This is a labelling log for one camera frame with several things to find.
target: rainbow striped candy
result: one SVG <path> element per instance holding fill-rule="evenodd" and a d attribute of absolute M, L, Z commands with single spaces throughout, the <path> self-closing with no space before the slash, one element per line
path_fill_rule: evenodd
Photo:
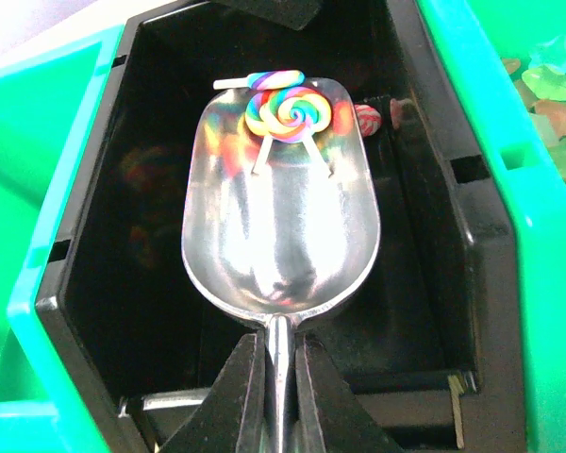
<path fill-rule="evenodd" d="M 266 73 L 252 73 L 242 78 L 227 78 L 216 80 L 214 90 L 228 88 L 251 88 L 252 90 L 279 90 L 296 87 L 304 83 L 304 74 L 301 71 L 268 71 Z"/>
<path fill-rule="evenodd" d="M 259 92 L 247 105 L 245 123 L 260 137 L 271 135 L 283 143 L 299 143 L 329 126 L 331 106 L 307 87 Z"/>

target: red striped candy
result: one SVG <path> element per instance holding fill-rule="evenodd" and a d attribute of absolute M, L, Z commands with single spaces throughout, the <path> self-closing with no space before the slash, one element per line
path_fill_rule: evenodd
<path fill-rule="evenodd" d="M 381 115 L 373 107 L 355 104 L 355 112 L 357 113 L 358 127 L 362 137 L 374 135 L 381 127 Z"/>

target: lollipop charm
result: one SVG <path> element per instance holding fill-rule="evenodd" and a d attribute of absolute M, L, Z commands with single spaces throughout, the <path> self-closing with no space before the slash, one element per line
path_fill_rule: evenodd
<path fill-rule="evenodd" d="M 280 88 L 295 87 L 302 85 L 304 74 L 301 71 L 269 71 L 267 73 L 252 73 L 242 78 L 227 78 L 216 80 L 214 90 L 226 90 L 227 88 L 251 88 L 252 90 L 278 90 Z"/>
<path fill-rule="evenodd" d="M 263 137 L 253 173 L 259 175 L 266 164 L 273 140 L 283 143 L 302 142 L 310 158 L 331 170 L 321 156 L 312 135 L 325 130 L 331 122 L 331 106 L 318 92 L 307 87 L 259 92 L 247 105 L 245 123 L 256 135 Z"/>

